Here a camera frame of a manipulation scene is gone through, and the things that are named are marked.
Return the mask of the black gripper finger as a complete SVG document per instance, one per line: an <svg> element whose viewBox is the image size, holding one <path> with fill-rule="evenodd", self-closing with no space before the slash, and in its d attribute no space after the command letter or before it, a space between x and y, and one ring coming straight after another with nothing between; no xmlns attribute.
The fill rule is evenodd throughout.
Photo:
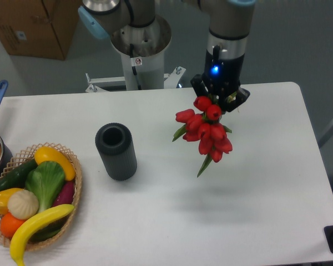
<svg viewBox="0 0 333 266"><path fill-rule="evenodd" d="M208 78L205 74L196 74L190 81L191 86L193 87L197 97L207 96L214 97L214 86L211 82L211 79Z"/></svg>
<svg viewBox="0 0 333 266"><path fill-rule="evenodd" d="M231 95L229 95L224 103L223 110L224 112L232 112L244 102L247 101L248 97L250 96L250 91L239 87L238 90Z"/></svg>

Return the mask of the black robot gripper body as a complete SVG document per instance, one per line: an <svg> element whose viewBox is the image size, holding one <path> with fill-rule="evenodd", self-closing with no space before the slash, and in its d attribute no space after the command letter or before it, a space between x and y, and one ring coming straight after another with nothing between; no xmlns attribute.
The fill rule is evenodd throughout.
<svg viewBox="0 0 333 266"><path fill-rule="evenodd" d="M243 54L235 59L214 60L213 55L206 51L204 84L214 103L217 97L226 98L239 90L244 56Z"/></svg>

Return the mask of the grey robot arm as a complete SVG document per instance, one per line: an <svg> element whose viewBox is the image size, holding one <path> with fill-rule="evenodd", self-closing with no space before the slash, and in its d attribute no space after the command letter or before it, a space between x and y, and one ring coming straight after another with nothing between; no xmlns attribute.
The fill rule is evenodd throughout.
<svg viewBox="0 0 333 266"><path fill-rule="evenodd" d="M191 85L231 112L250 95L240 73L254 9L254 1L83 1L78 13L95 38L109 38L120 54L128 90L175 87L178 76L164 76L170 43L182 51L204 46L203 73Z"/></svg>

